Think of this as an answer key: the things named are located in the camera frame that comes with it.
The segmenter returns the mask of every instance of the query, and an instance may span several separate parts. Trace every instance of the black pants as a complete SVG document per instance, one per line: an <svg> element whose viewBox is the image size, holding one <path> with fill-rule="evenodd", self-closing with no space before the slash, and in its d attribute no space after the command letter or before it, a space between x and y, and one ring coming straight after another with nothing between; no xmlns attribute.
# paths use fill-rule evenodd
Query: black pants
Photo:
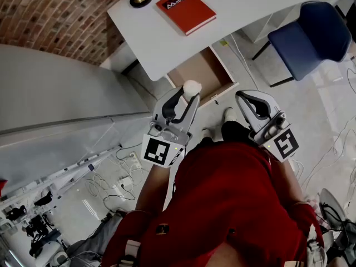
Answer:
<svg viewBox="0 0 356 267"><path fill-rule="evenodd" d="M222 139L225 142L242 142L244 144L255 146L256 144L251 139L249 139L249 133L250 130L239 122L228 121L224 123L221 128ZM195 148L213 144L214 141L211 138L204 137Z"/></svg>

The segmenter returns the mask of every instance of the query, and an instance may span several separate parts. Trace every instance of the brick wall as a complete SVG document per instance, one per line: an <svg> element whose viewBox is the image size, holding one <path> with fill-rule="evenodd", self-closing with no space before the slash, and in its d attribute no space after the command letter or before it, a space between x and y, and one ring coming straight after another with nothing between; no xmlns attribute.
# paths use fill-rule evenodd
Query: brick wall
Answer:
<svg viewBox="0 0 356 267"><path fill-rule="evenodd" d="M0 0L0 43L101 64L123 42L106 11L119 0Z"/></svg>

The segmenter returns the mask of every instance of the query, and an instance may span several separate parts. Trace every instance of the drawer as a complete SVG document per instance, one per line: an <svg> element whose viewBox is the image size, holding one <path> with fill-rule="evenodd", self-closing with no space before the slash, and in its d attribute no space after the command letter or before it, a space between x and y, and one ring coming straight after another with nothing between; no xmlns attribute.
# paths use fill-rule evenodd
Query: drawer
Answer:
<svg viewBox="0 0 356 267"><path fill-rule="evenodd" d="M192 56L169 72L166 77L173 87L182 86L187 80L199 82L202 85L200 108L239 85L212 47L207 47Z"/></svg>

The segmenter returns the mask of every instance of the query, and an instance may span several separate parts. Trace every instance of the book cover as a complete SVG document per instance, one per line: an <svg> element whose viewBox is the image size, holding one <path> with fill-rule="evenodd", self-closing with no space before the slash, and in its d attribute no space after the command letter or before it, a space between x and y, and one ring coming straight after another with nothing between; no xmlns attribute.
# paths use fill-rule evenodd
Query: book cover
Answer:
<svg viewBox="0 0 356 267"><path fill-rule="evenodd" d="M156 4L187 36L216 18L201 0L160 0Z"/></svg>

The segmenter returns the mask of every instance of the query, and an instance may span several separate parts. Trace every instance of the forearm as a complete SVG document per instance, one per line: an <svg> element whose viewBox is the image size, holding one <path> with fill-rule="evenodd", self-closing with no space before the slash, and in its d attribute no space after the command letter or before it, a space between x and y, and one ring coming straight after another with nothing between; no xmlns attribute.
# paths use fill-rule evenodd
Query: forearm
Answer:
<svg viewBox="0 0 356 267"><path fill-rule="evenodd" d="M272 184L281 204L288 208L296 202L304 201L303 192L289 161L272 161L271 165Z"/></svg>
<svg viewBox="0 0 356 267"><path fill-rule="evenodd" d="M170 168L153 165L140 192L136 210L158 215L163 211L169 184Z"/></svg>

